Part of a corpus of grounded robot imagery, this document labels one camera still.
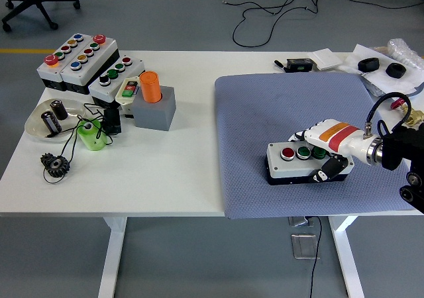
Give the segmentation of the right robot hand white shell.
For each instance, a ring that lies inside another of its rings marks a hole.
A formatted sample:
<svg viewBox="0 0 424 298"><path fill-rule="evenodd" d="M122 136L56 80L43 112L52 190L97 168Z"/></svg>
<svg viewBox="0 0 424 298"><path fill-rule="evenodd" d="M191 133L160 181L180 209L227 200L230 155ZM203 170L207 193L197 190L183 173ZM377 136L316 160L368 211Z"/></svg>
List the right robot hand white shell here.
<svg viewBox="0 0 424 298"><path fill-rule="evenodd" d="M309 129L297 132L289 141L306 141L331 155L319 169L313 170L306 177L308 183L345 180L347 175L342 171L350 165L348 159L351 156L365 164L375 164L375 145L381 143L377 136L335 119L326 119Z"/></svg>

